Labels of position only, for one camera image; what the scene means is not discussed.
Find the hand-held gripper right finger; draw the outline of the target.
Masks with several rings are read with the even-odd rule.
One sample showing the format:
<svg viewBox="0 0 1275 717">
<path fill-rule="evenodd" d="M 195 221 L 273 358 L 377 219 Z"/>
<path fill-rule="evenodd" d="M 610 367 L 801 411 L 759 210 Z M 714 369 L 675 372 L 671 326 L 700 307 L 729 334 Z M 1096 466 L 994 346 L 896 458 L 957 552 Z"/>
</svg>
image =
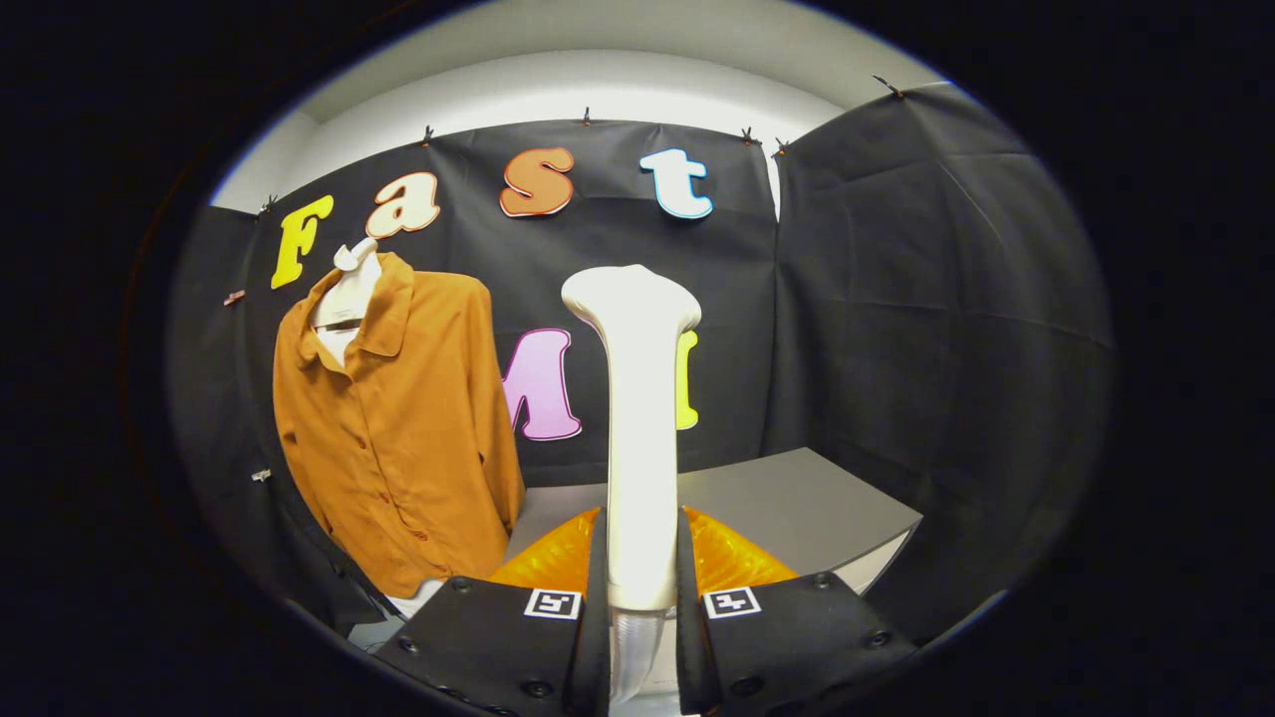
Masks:
<svg viewBox="0 0 1275 717">
<path fill-rule="evenodd" d="M 841 577 L 793 575 L 688 508 L 677 526 L 674 575 L 683 716 L 820 716 L 918 653 Z"/>
</svg>

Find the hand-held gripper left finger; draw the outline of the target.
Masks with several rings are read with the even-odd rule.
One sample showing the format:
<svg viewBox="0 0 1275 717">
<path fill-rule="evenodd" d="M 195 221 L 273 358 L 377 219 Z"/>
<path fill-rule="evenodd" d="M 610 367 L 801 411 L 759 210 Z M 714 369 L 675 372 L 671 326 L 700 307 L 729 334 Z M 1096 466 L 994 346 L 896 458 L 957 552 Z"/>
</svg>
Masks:
<svg viewBox="0 0 1275 717">
<path fill-rule="evenodd" d="M 607 512 L 586 537 L 586 589 L 448 580 L 375 657 L 463 716 L 607 716 Z"/>
</svg>

